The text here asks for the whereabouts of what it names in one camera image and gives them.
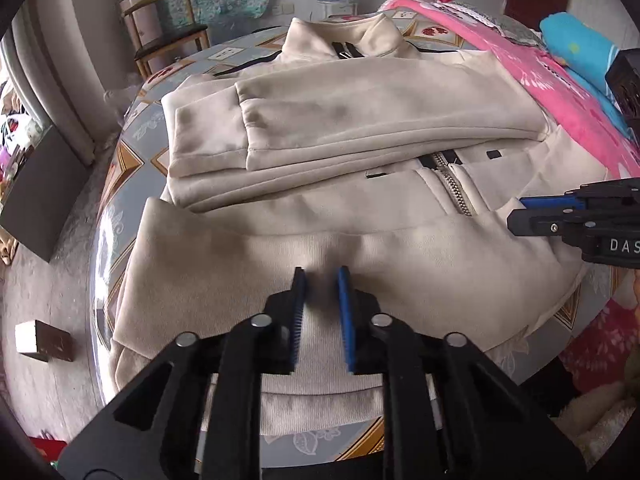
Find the pink floral blanket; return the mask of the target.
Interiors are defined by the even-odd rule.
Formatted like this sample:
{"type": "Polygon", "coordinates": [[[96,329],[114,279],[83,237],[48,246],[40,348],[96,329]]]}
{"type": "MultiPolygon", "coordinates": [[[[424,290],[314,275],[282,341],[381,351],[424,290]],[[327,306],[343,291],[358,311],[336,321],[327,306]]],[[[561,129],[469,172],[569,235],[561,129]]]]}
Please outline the pink floral blanket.
{"type": "Polygon", "coordinates": [[[407,9],[442,25],[478,50],[489,51],[570,137],[616,178],[638,177],[639,149],[606,117],[597,99],[536,47],[506,39],[484,18],[445,3],[386,0],[380,11],[407,9]]]}

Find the cyan pillow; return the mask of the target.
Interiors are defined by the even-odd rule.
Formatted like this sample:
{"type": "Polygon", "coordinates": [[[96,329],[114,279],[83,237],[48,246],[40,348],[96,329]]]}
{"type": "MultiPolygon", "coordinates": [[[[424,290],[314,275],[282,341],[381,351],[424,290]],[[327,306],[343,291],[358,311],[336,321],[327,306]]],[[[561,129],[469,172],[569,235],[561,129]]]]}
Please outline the cyan pillow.
{"type": "Polygon", "coordinates": [[[612,124],[625,138],[633,141],[634,132],[624,121],[605,79],[620,48],[566,12],[548,15],[539,27],[547,50],[556,58],[562,58],[572,73],[578,76],[578,80],[584,82],[597,98],[612,124]]]}

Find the green fuzzy sleeve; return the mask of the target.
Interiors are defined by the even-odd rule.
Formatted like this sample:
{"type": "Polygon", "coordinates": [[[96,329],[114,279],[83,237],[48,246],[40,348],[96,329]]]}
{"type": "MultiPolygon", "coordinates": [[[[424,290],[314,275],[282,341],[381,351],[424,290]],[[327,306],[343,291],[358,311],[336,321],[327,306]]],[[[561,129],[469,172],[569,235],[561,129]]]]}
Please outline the green fuzzy sleeve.
{"type": "Polygon", "coordinates": [[[639,355],[634,352],[628,356],[622,380],[578,396],[551,420],[578,447],[591,469],[638,409],[639,355]]]}

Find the brown cardboard box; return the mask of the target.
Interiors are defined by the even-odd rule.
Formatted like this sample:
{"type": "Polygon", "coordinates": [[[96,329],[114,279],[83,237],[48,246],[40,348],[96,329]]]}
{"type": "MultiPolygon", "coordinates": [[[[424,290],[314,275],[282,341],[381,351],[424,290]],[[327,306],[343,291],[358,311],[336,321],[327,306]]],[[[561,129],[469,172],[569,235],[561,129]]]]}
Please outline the brown cardboard box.
{"type": "Polygon", "coordinates": [[[22,356],[41,362],[74,360],[74,342],[70,333],[39,320],[16,324],[15,348],[22,356]]]}

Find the white water dispenser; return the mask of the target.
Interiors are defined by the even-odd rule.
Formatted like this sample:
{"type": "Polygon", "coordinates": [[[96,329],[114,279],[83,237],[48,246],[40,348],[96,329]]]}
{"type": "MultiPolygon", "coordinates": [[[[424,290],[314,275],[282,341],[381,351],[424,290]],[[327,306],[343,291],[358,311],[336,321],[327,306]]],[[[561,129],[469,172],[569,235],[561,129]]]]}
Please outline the white water dispenser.
{"type": "Polygon", "coordinates": [[[324,18],[332,18],[332,16],[349,16],[358,12],[358,6],[355,1],[319,1],[324,18]]]}

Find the dark grey cabinet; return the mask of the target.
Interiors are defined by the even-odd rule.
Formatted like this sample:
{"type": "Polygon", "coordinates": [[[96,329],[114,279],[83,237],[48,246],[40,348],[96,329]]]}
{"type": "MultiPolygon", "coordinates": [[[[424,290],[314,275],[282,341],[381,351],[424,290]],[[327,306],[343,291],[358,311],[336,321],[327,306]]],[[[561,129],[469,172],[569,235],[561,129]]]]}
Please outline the dark grey cabinet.
{"type": "Polygon", "coordinates": [[[57,128],[44,134],[9,187],[1,226],[41,260],[51,260],[58,239],[90,174],[57,128]]]}

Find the red gift bag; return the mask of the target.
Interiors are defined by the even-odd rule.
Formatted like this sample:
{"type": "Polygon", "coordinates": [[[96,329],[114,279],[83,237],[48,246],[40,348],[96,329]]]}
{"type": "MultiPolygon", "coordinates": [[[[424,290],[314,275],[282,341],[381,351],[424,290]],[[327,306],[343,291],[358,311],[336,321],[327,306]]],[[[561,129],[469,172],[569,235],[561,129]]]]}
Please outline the red gift bag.
{"type": "Polygon", "coordinates": [[[48,463],[56,463],[67,443],[50,438],[29,437],[28,440],[48,463]]]}

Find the wooden chair black seat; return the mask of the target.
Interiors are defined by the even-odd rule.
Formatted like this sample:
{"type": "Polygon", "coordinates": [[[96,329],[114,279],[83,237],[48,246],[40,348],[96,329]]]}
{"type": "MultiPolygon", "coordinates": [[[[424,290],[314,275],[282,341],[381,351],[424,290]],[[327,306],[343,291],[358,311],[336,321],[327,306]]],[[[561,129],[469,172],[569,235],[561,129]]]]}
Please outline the wooden chair black seat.
{"type": "Polygon", "coordinates": [[[198,51],[210,47],[208,26],[196,21],[192,0],[183,0],[186,9],[186,24],[171,28],[158,24],[158,34],[152,39],[143,39],[142,28],[136,21],[136,14],[146,9],[156,11],[157,3],[162,1],[164,0],[139,0],[123,8],[120,14],[128,30],[132,33],[134,64],[144,79],[149,79],[152,76],[150,62],[160,56],[181,48],[189,42],[193,42],[198,51]]]}

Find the grey curtain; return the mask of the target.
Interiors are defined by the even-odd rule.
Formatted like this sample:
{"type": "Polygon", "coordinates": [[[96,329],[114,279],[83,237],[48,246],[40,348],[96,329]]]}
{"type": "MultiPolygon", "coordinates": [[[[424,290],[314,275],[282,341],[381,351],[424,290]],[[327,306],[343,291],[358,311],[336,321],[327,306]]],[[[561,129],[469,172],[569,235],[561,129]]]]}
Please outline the grey curtain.
{"type": "Polygon", "coordinates": [[[105,93],[130,62],[116,1],[1,0],[1,57],[29,114],[91,165],[117,129],[105,93]]]}

